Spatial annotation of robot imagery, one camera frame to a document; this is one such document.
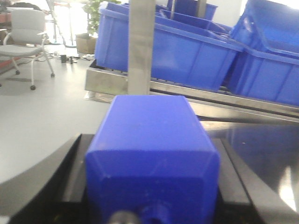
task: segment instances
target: potted plant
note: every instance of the potted plant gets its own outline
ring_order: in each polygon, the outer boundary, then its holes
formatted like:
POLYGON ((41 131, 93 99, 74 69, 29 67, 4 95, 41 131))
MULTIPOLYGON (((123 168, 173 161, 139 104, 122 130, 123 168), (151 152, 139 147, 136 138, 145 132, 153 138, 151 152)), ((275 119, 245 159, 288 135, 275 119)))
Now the potted plant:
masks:
MULTIPOLYGON (((99 21, 100 21, 99 7, 100 7, 100 3, 104 1, 105 0, 90 0, 89 3, 83 6, 84 11, 89 14, 87 32, 91 35, 94 35, 95 33, 98 32, 99 21)), ((108 0, 108 1, 117 4, 121 3, 118 0, 108 0)))

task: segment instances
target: gray floor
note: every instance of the gray floor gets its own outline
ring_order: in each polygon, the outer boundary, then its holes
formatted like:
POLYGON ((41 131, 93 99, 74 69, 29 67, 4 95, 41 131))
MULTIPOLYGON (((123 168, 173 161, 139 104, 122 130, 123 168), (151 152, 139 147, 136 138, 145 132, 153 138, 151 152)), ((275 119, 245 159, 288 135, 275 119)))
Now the gray floor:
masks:
POLYGON ((35 63, 35 91, 30 90, 29 63, 20 65, 18 76, 14 69, 0 75, 0 183, 37 164, 75 134, 95 133, 109 108, 83 99, 91 62, 50 62, 55 78, 46 62, 35 63))

